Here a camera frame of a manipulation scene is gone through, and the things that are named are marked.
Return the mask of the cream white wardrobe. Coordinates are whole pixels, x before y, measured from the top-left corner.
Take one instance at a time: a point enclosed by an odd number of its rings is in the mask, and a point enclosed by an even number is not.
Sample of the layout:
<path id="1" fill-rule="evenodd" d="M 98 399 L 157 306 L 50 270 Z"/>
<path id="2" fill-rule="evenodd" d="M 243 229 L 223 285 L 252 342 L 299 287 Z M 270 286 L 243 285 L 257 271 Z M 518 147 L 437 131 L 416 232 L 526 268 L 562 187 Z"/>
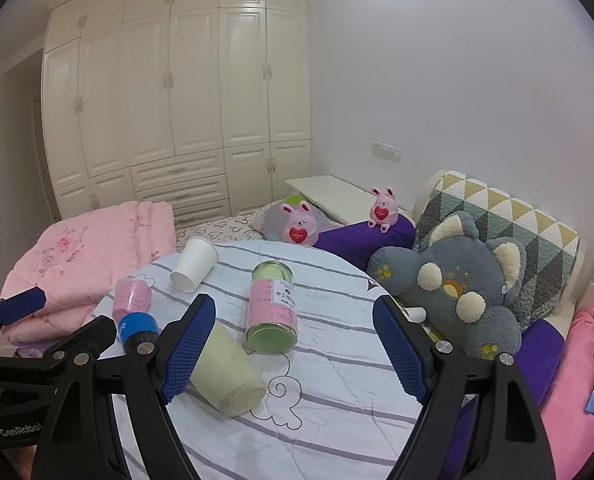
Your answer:
<path id="1" fill-rule="evenodd" d="M 181 226 L 285 197 L 310 169 L 307 0 L 70 0 L 43 47 L 64 218 L 165 202 Z"/>

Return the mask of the pink green tall jar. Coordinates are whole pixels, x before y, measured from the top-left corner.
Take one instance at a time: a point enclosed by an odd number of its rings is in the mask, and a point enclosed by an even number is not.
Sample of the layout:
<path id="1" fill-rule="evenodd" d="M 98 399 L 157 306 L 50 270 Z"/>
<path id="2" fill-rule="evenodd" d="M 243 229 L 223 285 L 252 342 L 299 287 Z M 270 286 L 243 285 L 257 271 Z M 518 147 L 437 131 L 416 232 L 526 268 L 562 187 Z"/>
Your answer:
<path id="1" fill-rule="evenodd" d="M 283 262 L 267 260 L 251 274 L 246 333 L 255 352 L 280 354 L 297 344 L 293 272 Z"/>

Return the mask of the striped white table cloth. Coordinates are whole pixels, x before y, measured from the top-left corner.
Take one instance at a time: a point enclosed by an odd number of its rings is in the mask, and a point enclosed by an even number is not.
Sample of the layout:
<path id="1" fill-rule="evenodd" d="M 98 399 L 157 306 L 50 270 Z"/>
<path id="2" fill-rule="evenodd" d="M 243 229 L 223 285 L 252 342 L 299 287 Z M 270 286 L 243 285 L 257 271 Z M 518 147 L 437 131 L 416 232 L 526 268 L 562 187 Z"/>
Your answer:
<path id="1" fill-rule="evenodd" d="M 421 408 L 406 394 L 372 322 L 381 286 L 324 250 L 265 240 L 221 243 L 201 283 L 217 318 L 245 337 L 251 274 L 280 261 L 293 274 L 298 340 L 279 356 L 252 354 L 268 390 L 227 417 L 187 387 L 168 412 L 204 479 L 384 479 Z"/>

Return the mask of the triangle patterned quilted cushion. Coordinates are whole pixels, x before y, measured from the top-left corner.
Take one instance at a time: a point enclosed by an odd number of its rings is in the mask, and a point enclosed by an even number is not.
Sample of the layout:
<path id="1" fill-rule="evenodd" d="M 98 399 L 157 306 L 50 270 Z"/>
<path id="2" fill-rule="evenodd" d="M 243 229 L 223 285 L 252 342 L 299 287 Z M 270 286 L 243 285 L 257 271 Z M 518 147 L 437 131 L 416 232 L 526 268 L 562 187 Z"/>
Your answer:
<path id="1" fill-rule="evenodd" d="M 520 292 L 510 303 L 523 330 L 543 318 L 568 334 L 577 300 L 574 286 L 583 266 L 579 233 L 525 200 L 455 170 L 441 170 L 417 194 L 412 218 L 415 245 L 426 247 L 431 231 L 446 217 L 466 212 L 480 240 L 510 238 L 525 248 Z"/>

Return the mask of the grey plush toy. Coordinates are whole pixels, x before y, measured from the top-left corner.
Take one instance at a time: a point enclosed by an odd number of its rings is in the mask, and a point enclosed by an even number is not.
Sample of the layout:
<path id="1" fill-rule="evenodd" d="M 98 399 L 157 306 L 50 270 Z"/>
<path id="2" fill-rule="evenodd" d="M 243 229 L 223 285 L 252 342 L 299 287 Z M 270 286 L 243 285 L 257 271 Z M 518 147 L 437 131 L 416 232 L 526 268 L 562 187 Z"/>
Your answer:
<path id="1" fill-rule="evenodd" d="M 367 274 L 404 306 L 422 308 L 434 332 L 465 356 L 493 360 L 516 354 L 521 328 L 510 308 L 520 292 L 525 248 L 516 240 L 480 240 L 466 212 L 446 217 L 429 244 L 374 252 Z"/>

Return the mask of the left pink bunny toy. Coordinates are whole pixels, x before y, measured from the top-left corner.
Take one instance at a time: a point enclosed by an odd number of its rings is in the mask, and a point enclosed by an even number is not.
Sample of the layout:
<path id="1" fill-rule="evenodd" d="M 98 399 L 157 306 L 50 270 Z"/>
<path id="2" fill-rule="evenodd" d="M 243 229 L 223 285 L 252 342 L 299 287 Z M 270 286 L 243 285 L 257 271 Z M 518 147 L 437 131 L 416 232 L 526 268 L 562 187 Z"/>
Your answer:
<path id="1" fill-rule="evenodd" d="M 288 214 L 282 231 L 282 240 L 285 243 L 314 246 L 319 239 L 317 219 L 314 218 L 312 207 L 301 200 L 295 207 L 283 203 L 282 210 Z"/>

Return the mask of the pale green frosted cup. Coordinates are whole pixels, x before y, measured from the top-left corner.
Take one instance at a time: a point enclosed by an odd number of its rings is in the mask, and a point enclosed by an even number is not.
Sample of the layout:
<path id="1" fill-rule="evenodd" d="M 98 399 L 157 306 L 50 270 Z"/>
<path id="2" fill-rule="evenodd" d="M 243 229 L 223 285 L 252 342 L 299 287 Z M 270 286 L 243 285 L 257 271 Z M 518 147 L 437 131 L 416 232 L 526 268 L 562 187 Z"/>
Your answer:
<path id="1" fill-rule="evenodd" d="M 219 322 L 212 327 L 190 381 L 204 399 L 229 417 L 252 410 L 267 393 L 259 370 Z"/>

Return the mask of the white paper cup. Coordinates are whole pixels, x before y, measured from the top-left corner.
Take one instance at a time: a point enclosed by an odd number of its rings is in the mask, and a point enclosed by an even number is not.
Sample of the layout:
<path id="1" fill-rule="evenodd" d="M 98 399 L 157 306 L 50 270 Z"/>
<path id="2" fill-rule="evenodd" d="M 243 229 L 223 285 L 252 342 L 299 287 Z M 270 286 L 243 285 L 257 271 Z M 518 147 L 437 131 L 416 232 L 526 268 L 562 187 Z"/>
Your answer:
<path id="1" fill-rule="evenodd" d="M 218 261 L 218 250 L 212 242 L 203 237 L 188 238 L 170 273 L 172 287 L 188 294 L 195 292 Z"/>

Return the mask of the right pink bunny toy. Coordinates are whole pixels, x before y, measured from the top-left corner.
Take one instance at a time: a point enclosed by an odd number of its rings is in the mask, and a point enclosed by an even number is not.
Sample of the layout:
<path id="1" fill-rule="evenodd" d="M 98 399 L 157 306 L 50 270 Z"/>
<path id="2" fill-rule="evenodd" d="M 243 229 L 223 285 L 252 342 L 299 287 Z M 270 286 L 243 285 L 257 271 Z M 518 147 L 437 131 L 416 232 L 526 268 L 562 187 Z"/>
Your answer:
<path id="1" fill-rule="evenodd" d="M 395 192 L 390 186 L 387 186 L 385 192 L 379 191 L 378 188 L 371 188 L 371 193 L 375 196 L 375 202 L 370 209 L 367 226 L 371 229 L 378 228 L 385 234 L 397 223 L 399 218 L 399 206 Z"/>

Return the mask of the blue black can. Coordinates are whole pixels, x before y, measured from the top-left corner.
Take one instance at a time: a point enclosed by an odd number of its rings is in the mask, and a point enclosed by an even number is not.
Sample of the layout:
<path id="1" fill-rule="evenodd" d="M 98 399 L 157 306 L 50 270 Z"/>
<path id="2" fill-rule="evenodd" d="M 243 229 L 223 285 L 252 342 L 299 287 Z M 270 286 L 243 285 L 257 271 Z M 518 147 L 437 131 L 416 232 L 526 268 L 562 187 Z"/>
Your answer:
<path id="1" fill-rule="evenodd" d="M 146 312 L 127 313 L 118 322 L 118 337 L 124 348 L 137 348 L 141 342 L 154 342 L 158 335 L 155 318 Z"/>

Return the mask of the purple pillow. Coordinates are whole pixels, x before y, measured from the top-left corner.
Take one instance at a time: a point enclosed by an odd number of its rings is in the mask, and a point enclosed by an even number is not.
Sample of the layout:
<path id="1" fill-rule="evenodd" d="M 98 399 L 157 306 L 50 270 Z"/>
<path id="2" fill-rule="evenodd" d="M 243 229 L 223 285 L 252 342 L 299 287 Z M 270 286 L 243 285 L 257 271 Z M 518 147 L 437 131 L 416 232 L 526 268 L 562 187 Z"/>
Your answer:
<path id="1" fill-rule="evenodd" d="M 411 248 L 414 238 L 414 224 L 399 214 L 397 223 L 386 233 L 378 226 L 369 228 L 367 222 L 360 222 L 320 233 L 314 246 L 365 271 L 374 252 L 387 246 Z"/>

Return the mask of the pink blanket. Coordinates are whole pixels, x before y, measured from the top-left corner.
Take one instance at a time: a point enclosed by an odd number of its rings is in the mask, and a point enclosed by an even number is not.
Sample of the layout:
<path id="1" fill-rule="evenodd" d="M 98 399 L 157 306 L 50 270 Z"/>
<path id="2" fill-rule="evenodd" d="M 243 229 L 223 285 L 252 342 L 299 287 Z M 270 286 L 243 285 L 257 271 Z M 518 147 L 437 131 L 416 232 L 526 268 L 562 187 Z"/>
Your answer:
<path id="1" fill-rule="evenodd" d="M 594 308 L 572 320 L 564 354 L 541 406 L 555 477 L 571 479 L 594 451 L 594 415 L 585 411 L 594 388 Z"/>

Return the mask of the pink frosted cup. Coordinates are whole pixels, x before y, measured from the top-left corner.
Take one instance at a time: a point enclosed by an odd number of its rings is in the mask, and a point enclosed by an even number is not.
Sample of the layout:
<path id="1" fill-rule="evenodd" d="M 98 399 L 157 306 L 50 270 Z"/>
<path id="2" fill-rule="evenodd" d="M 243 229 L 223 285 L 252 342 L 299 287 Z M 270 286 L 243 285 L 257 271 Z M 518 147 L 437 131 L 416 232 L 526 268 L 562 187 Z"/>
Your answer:
<path id="1" fill-rule="evenodd" d="M 119 323 L 131 313 L 148 313 L 153 292 L 147 281 L 140 278 L 121 278 L 115 287 L 112 317 Z"/>

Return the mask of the heart pattern bed sheet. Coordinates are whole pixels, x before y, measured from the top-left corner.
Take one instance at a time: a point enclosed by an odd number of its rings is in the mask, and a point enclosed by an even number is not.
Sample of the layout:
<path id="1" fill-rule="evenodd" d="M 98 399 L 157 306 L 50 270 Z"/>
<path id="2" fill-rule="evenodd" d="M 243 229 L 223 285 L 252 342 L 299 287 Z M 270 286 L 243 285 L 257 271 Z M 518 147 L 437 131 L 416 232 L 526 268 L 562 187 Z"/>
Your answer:
<path id="1" fill-rule="evenodd" d="M 263 236 L 256 230 L 256 226 L 261 226 L 265 212 L 270 207 L 271 205 L 267 205 L 235 216 L 203 221 L 195 226 L 177 226 L 175 250 L 181 252 L 191 237 L 205 238 L 213 244 L 232 240 L 262 240 Z"/>

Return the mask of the pink folded quilt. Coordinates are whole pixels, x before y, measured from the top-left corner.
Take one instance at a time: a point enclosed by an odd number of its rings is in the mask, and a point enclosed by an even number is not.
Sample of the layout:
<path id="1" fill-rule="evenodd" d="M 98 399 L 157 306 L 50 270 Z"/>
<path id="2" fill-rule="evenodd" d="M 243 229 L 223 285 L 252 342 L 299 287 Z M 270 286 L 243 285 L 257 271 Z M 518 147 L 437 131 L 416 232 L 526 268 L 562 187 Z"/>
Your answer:
<path id="1" fill-rule="evenodd" d="M 14 264 L 1 289 L 8 299 L 37 286 L 46 302 L 3 336 L 14 346 L 67 336 L 118 280 L 174 251 L 173 211 L 164 202 L 133 200 L 54 223 Z"/>

